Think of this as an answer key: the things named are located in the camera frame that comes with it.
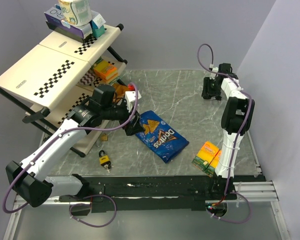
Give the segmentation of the brass padlock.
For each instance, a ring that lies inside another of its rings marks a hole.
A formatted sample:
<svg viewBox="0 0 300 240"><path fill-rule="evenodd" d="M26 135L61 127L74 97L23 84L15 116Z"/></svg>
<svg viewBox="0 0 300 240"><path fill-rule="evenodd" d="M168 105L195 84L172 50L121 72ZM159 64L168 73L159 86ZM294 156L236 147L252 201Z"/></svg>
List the brass padlock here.
<svg viewBox="0 0 300 240"><path fill-rule="evenodd" d="M107 142L107 141L108 141L108 135L106 133L102 133L96 140L95 144L99 148L102 146L103 142Z"/></svg>

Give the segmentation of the purple tissue box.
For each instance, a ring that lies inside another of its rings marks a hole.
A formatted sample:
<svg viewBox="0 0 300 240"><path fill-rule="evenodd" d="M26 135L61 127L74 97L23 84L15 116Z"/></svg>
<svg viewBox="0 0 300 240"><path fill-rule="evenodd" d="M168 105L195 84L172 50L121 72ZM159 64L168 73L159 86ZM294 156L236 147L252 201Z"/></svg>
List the purple tissue box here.
<svg viewBox="0 0 300 240"><path fill-rule="evenodd" d="M93 36L92 28L89 24L75 26L68 23L59 8L51 7L44 12L46 24L52 31L63 34L69 38L84 43Z"/></svg>

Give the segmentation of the beige checkered shelf rack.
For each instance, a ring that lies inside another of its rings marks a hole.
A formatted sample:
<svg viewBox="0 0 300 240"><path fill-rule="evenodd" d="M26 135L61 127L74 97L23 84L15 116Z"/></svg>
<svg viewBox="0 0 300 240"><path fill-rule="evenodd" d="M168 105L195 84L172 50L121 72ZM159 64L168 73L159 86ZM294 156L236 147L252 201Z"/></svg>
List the beige checkered shelf rack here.
<svg viewBox="0 0 300 240"><path fill-rule="evenodd" d="M79 81L103 58L121 75L127 60L111 47L124 26L105 26L105 33L81 43L53 31L0 76L0 94L22 108L23 123L52 136L70 111L90 97L100 79Z"/></svg>

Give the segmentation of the teal small box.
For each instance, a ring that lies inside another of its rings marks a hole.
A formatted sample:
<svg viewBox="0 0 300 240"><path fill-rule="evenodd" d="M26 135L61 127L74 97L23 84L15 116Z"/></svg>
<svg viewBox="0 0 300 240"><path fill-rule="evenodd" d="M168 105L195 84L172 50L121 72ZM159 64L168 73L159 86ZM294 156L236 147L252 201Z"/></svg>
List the teal small box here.
<svg viewBox="0 0 300 240"><path fill-rule="evenodd" d="M92 35L95 38L101 37L106 32L106 29L104 26L106 21L100 13L96 12L92 16L92 19L89 23L90 23L90 26L92 29Z"/></svg>

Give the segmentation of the right yellow sponge pack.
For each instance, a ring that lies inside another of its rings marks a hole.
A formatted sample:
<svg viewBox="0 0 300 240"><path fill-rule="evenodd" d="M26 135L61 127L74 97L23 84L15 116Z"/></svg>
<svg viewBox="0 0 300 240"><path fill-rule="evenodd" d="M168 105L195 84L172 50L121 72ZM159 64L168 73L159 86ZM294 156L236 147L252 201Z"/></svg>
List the right yellow sponge pack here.
<svg viewBox="0 0 300 240"><path fill-rule="evenodd" d="M219 150L217 152L217 154L213 157L213 159L211 160L211 162L209 163L208 167L206 168L205 170L205 173L210 177L212 178L214 173L215 173L215 170L218 166L218 163L219 163L219 160L220 160L220 157L221 157L221 154L222 154L222 151Z"/></svg>

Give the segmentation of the left yellow sponge pack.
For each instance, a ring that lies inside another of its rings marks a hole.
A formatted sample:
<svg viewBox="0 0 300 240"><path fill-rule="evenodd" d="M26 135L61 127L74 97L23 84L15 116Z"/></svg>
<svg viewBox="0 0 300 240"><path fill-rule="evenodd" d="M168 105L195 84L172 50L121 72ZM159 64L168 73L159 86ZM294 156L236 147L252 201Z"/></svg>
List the left yellow sponge pack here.
<svg viewBox="0 0 300 240"><path fill-rule="evenodd" d="M214 145L210 141L206 141L191 163L200 171L205 173L207 167L209 166L209 163L212 161L213 157L218 153L219 150L220 149L216 145Z"/></svg>

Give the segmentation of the orange snack bag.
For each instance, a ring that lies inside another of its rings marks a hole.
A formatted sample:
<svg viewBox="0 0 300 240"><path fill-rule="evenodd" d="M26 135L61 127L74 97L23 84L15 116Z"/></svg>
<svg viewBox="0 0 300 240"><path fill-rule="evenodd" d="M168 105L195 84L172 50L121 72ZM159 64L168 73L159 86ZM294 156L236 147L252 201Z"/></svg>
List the orange snack bag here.
<svg viewBox="0 0 300 240"><path fill-rule="evenodd" d="M114 83L112 86L115 88L116 95L119 98L123 97L125 95L125 92L130 91L127 86L121 85L119 83Z"/></svg>

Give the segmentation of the yellow padlock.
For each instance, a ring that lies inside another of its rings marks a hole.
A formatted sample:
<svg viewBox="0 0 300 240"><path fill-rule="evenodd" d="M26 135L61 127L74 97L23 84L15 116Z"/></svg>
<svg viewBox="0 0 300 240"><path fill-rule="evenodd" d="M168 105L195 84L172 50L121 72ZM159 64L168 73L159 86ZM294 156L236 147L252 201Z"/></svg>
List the yellow padlock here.
<svg viewBox="0 0 300 240"><path fill-rule="evenodd" d="M100 150L98 156L99 156L99 163L101 166L108 165L111 162L104 150Z"/></svg>

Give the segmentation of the blue Doritos chip bag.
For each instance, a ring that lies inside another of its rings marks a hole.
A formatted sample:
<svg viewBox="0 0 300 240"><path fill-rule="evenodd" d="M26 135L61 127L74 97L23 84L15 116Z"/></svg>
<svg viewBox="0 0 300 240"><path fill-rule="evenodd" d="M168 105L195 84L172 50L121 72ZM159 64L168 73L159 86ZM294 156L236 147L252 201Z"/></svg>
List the blue Doritos chip bag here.
<svg viewBox="0 0 300 240"><path fill-rule="evenodd" d="M189 144L186 138L152 110L140 115L140 124L144 131L136 133L136 137L166 164Z"/></svg>

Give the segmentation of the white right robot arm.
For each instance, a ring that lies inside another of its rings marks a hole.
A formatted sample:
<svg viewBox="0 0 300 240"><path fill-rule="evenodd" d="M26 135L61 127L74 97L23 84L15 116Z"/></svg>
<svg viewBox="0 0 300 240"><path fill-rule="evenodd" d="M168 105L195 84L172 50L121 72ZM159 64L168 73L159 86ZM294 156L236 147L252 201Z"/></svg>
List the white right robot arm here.
<svg viewBox="0 0 300 240"><path fill-rule="evenodd" d="M232 72L231 64L222 63L218 67L208 67L209 76L203 79L201 96L205 100L222 99L225 94L227 103L221 117L223 142L221 155L215 174L221 178L234 177L235 161L240 142L252 122L255 101L240 86L238 76Z"/></svg>

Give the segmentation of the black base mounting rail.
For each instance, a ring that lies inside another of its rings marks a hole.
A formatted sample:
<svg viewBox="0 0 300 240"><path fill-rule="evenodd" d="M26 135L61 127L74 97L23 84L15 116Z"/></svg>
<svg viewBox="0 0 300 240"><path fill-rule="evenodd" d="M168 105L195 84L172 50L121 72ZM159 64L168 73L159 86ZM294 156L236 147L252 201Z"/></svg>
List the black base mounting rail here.
<svg viewBox="0 0 300 240"><path fill-rule="evenodd" d="M86 176L81 196L53 192L62 203L91 204L92 213L107 211L205 211L207 202L236 200L235 186L206 175Z"/></svg>

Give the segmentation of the yellow sponge pack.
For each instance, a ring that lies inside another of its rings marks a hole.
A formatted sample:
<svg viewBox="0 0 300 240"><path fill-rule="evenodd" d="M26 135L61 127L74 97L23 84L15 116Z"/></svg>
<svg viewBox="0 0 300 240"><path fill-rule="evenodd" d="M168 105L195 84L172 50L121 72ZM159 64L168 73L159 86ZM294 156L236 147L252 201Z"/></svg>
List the yellow sponge pack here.
<svg viewBox="0 0 300 240"><path fill-rule="evenodd" d="M220 149L216 145L214 145L210 141L206 141L191 163L200 171L205 173L207 167L209 166L209 163L212 161L213 157L218 153L219 150Z"/></svg>
<svg viewBox="0 0 300 240"><path fill-rule="evenodd" d="M219 160L220 160L220 157L221 157L221 154L222 154L222 151L219 150L217 152L217 154L213 157L213 159L211 160L211 162L209 163L208 167L206 168L205 170L205 173L210 177L212 178L214 173L215 173L215 170L218 166L218 163L219 163Z"/></svg>

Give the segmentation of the yellow padlock keys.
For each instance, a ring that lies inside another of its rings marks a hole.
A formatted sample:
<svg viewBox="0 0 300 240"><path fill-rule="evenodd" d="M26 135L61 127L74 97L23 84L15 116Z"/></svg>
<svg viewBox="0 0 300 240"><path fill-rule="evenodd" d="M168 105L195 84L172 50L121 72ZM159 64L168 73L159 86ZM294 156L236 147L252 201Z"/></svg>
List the yellow padlock keys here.
<svg viewBox="0 0 300 240"><path fill-rule="evenodd" d="M103 168L108 172L110 173L111 172L111 169L112 169L112 164L104 164L103 165Z"/></svg>

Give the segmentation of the purple zigzag cloth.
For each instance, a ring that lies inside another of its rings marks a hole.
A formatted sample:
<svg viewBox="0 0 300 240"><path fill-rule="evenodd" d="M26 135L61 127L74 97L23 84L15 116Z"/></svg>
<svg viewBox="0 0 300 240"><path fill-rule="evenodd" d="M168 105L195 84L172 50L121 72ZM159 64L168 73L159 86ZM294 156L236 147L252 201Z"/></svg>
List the purple zigzag cloth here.
<svg viewBox="0 0 300 240"><path fill-rule="evenodd" d="M85 75L79 80L78 84L81 86L88 86L96 80L97 76L93 70L88 70Z"/></svg>

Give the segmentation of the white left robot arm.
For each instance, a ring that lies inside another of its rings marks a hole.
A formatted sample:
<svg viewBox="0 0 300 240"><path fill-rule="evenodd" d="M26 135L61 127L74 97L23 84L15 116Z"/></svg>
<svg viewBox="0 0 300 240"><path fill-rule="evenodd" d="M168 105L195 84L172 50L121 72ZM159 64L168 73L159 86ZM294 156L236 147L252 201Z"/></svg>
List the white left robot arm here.
<svg viewBox="0 0 300 240"><path fill-rule="evenodd" d="M114 101L116 90L112 85L100 84L67 115L59 129L34 153L21 162L11 161L5 168L9 190L14 190L25 203L39 207L55 196L73 196L85 200L90 192L89 182L78 174L49 176L58 160L88 134L105 132L104 121L118 121L114 130L123 129L127 136L142 132L144 128L137 113L139 90L129 90L119 102Z"/></svg>

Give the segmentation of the orange sponge pack on shelf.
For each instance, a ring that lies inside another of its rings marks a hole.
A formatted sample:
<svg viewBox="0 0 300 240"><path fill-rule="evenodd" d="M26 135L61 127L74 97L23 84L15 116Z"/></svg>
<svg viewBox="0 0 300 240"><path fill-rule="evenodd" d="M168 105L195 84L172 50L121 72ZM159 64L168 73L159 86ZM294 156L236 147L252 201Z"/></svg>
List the orange sponge pack on shelf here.
<svg viewBox="0 0 300 240"><path fill-rule="evenodd" d="M98 78L100 78L107 84L111 84L119 76L118 69L105 60L102 60L99 63L95 63L92 66L92 70Z"/></svg>

